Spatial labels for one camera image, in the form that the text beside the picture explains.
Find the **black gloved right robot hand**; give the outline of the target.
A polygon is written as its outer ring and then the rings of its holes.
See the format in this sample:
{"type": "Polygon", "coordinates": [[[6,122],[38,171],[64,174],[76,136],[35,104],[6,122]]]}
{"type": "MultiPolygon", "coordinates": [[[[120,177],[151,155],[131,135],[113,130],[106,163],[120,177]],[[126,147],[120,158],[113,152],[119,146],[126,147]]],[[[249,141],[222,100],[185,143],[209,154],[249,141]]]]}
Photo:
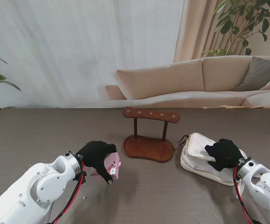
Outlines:
{"type": "Polygon", "coordinates": [[[215,162],[209,161],[208,164],[219,172],[224,168],[237,167],[243,158],[239,148],[227,139],[220,139],[212,146],[206,145],[205,151],[215,159],[215,162]]]}

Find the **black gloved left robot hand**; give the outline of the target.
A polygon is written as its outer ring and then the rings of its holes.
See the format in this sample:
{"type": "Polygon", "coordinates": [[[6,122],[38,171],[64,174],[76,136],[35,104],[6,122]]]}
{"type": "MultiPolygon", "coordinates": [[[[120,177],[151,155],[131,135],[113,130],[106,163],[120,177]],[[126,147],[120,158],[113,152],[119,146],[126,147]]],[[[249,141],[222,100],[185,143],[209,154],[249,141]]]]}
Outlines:
{"type": "Polygon", "coordinates": [[[81,148],[76,155],[81,155],[81,160],[85,166],[94,168],[97,173],[108,183],[113,183],[113,178],[107,172],[104,160],[108,154],[116,153],[116,145],[103,141],[90,141],[81,148]]]}

